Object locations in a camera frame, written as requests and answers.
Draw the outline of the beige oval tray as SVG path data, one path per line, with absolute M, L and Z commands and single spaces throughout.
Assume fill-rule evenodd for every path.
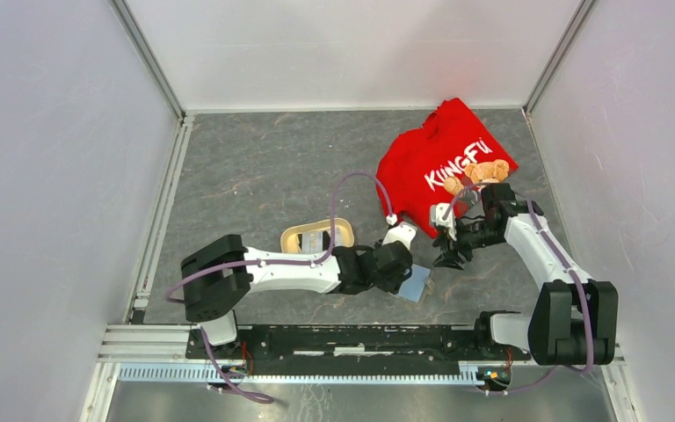
M 330 219 L 293 226 L 280 237 L 284 253 L 317 254 L 326 251 L 331 241 L 336 246 L 354 246 L 355 237 L 351 224 L 340 217 L 335 218 L 335 234 L 330 231 Z

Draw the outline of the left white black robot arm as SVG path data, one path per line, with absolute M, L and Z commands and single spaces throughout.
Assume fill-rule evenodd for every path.
M 209 349 L 226 359 L 241 346 L 234 308 L 246 295 L 280 290 L 358 295 L 372 288 L 396 294 L 412 265 L 400 241 L 307 255 L 261 251 L 231 234 L 182 260 L 181 302 L 186 320 L 202 324 Z

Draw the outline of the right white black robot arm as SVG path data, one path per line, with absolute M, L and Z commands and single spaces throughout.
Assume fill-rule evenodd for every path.
M 430 208 L 441 253 L 434 264 L 460 269 L 476 249 L 510 245 L 524 262 L 539 295 L 529 315 L 484 311 L 475 321 L 472 345 L 484 359 L 507 346 L 529 353 L 542 366 L 587 370 L 613 361 L 619 294 L 610 281 L 596 281 L 552 234 L 541 208 L 517 197 L 507 183 L 480 192 L 483 216 L 464 222 L 452 203 Z

